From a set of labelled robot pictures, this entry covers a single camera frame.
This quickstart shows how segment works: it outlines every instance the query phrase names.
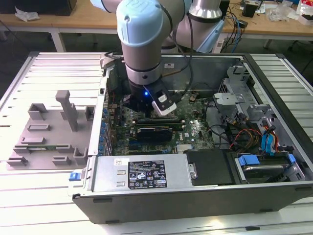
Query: robotic arm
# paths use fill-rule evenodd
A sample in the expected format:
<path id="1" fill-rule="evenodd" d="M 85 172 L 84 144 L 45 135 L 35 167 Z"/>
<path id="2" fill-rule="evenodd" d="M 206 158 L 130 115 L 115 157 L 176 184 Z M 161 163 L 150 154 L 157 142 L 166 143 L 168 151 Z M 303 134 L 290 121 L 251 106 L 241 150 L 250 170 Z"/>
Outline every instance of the robotic arm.
<path id="1" fill-rule="evenodd" d="M 175 110 L 181 100 L 179 94 L 170 95 L 161 80 L 161 49 L 174 44 L 171 38 L 179 45 L 191 47 L 193 33 L 194 46 L 200 52 L 210 52 L 216 43 L 224 24 L 220 0 L 191 1 L 91 0 L 94 6 L 116 13 L 135 110 L 147 111 L 152 104 L 164 116 Z"/>

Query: metal table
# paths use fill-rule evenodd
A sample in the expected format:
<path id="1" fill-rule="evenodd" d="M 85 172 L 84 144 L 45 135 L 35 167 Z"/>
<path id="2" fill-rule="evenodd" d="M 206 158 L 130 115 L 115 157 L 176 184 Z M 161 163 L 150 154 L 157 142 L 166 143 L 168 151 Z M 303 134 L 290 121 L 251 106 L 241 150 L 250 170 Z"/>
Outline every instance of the metal table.
<path id="1" fill-rule="evenodd" d="M 253 57 L 313 139 L 312 88 L 287 60 L 276 55 Z M 100 53 L 40 53 L 26 60 L 0 102 L 1 159 L 8 158 L 20 136 L 28 120 L 30 103 L 42 102 L 49 109 L 58 109 L 59 103 L 54 99 L 56 91 L 69 89 L 71 102 L 77 109 L 96 104 L 102 77 L 99 58 Z M 72 202 L 71 196 L 81 182 L 68 188 L 70 172 L 6 171 L 5 165 L 0 164 L 0 234 L 291 235 L 313 232 L 313 197 L 279 212 L 94 225 Z"/>

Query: motherboard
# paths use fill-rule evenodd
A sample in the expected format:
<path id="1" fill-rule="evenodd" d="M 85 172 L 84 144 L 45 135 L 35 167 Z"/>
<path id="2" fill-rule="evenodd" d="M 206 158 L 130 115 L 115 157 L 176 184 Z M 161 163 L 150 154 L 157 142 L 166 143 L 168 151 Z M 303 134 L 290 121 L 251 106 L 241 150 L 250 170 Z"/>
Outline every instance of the motherboard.
<path id="1" fill-rule="evenodd" d="M 110 94 L 112 154 L 176 154 L 188 149 L 214 148 L 203 119 L 208 99 L 191 100 L 190 97 L 186 94 L 176 110 L 159 117 L 155 112 L 148 115 L 135 112 L 125 107 L 122 99 Z"/>

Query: floor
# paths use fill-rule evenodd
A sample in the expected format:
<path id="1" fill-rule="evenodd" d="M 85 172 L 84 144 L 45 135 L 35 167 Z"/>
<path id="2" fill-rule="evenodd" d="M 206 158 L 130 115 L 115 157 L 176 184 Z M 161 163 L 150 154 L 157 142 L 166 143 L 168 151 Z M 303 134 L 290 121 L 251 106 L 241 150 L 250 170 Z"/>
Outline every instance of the floor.
<path id="1" fill-rule="evenodd" d="M 17 37 L 23 44 L 8 34 L 6 42 L 0 42 L 0 98 L 18 73 L 29 51 L 55 51 L 54 44 L 47 33 L 18 32 Z M 91 34 L 63 34 L 67 51 L 109 51 L 120 47 L 117 35 L 97 35 L 97 44 L 93 43 Z M 281 53 L 301 72 L 307 62 L 313 58 L 313 44 L 300 42 L 293 50 L 288 48 L 292 41 L 273 41 L 269 49 L 264 49 L 264 40 L 242 39 L 236 53 Z M 313 84 L 313 62 L 303 73 L 304 77 Z"/>

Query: power supply label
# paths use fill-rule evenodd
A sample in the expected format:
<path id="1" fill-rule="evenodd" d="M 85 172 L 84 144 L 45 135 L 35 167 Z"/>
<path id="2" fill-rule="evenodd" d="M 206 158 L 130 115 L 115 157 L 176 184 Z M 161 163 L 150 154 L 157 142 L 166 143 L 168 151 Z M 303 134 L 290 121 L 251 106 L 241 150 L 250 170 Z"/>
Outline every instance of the power supply label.
<path id="1" fill-rule="evenodd" d="M 128 162 L 130 189 L 167 188 L 164 161 Z"/>

